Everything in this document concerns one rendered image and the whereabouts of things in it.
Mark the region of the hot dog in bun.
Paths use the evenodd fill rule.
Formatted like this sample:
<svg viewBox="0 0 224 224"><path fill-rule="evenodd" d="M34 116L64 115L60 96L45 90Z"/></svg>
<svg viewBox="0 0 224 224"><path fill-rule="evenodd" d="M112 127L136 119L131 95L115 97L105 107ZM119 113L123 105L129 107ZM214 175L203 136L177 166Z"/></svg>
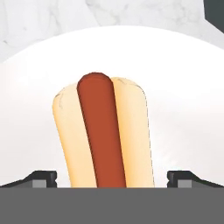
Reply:
<svg viewBox="0 0 224 224"><path fill-rule="evenodd" d="M103 73L84 75L52 104L72 187L153 187L144 91Z"/></svg>

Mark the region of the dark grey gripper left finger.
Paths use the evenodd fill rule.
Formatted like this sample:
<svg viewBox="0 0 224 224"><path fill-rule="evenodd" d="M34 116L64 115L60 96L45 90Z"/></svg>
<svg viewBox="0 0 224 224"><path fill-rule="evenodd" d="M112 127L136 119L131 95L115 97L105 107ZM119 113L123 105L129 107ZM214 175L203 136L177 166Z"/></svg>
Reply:
<svg viewBox="0 0 224 224"><path fill-rule="evenodd" d="M56 188L56 171L33 171L26 178L0 185L0 188Z"/></svg>

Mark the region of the dark grey appliance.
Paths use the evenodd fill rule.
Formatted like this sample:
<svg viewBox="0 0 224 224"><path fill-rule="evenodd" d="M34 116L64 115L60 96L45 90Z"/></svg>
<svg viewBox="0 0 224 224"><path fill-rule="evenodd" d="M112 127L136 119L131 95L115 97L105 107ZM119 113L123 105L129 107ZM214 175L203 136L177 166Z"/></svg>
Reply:
<svg viewBox="0 0 224 224"><path fill-rule="evenodd" d="M212 25L224 26L224 0L204 0L205 18Z"/></svg>

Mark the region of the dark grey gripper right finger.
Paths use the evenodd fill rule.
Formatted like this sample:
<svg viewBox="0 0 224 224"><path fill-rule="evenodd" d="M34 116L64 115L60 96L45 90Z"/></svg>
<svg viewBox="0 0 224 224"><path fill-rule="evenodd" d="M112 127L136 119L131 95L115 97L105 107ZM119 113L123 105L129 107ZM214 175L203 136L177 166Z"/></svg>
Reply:
<svg viewBox="0 0 224 224"><path fill-rule="evenodd" d="M223 188L223 185L218 185L213 182L201 179L194 175L191 171L168 171L167 179L167 187L170 188Z"/></svg>

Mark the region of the large white plate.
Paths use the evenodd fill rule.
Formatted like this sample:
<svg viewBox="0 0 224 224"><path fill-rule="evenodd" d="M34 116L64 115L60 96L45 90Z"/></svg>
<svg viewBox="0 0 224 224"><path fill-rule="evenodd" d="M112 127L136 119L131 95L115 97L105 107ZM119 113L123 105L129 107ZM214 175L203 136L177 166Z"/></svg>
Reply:
<svg viewBox="0 0 224 224"><path fill-rule="evenodd" d="M73 31L0 64L0 185L34 170L55 170L59 186L69 185L53 97L91 72L143 89L156 186L169 170L224 185L224 50L140 26Z"/></svg>

